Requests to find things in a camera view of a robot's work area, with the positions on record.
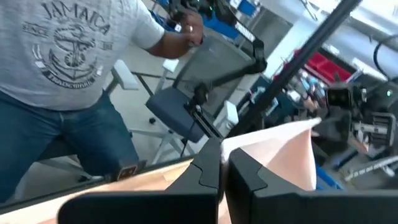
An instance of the chair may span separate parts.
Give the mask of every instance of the chair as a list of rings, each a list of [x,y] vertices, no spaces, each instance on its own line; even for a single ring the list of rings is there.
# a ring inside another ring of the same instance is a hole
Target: chair
[[[203,44],[193,53],[192,58],[181,69],[173,85],[158,90],[149,98],[147,108],[158,118],[162,131],[130,129],[130,132],[161,139],[154,160],[155,164],[170,144],[175,151],[182,153],[178,145],[180,139],[197,143],[204,132],[194,123],[184,104],[193,96],[193,89],[200,80],[212,80],[226,72],[239,69],[250,63],[250,57],[237,49],[222,37],[208,36]],[[202,106],[208,114],[217,114],[223,107],[240,80],[234,80],[215,88],[209,94],[209,100]]]
[[[110,95],[117,85],[120,85],[123,90],[139,89],[138,82],[122,60],[118,60],[114,64],[111,73],[113,79],[105,89],[107,94]],[[81,165],[79,165],[79,163],[73,158],[75,154],[76,152],[74,148],[60,136],[49,144],[43,154],[37,159],[37,162],[46,166],[72,172],[76,175],[85,177],[86,179],[98,178],[92,177],[83,170]],[[14,199],[17,200],[22,197],[25,188],[25,181],[26,177],[23,177],[16,189]]]

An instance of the pink paper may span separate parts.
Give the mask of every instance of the pink paper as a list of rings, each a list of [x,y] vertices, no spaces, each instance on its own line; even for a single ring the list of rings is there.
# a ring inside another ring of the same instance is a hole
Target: pink paper
[[[315,190],[317,173],[311,129],[320,118],[295,121],[243,134],[222,142],[222,163],[228,168],[231,152],[241,148],[264,167],[304,190]]]

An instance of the graphic print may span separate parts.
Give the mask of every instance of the graphic print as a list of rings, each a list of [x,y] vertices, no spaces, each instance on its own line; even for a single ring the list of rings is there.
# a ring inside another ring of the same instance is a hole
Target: graphic print
[[[23,26],[24,32],[41,40],[32,46],[35,65],[59,86],[81,89],[92,85],[103,69],[97,55],[113,48],[112,42],[101,40],[106,38],[109,23],[98,12],[77,3],[67,6],[54,1],[40,8],[51,26],[30,22]]]

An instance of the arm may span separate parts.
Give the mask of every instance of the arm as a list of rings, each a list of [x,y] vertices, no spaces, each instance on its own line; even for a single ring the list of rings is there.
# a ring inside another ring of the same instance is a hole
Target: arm
[[[133,41],[150,54],[164,58],[179,58],[189,50],[187,35],[167,32],[155,20],[141,0],[131,0],[136,8],[137,22]]]

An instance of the wooden surface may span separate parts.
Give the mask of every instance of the wooden surface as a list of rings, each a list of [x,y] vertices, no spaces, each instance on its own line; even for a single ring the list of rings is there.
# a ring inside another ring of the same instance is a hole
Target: wooden surface
[[[87,192],[164,190],[177,179],[191,161],[164,167],[120,182],[105,184],[92,189],[49,200],[27,208],[0,215],[0,224],[56,224],[58,209],[70,198]],[[219,223],[230,224],[228,208],[223,201],[219,206]]]

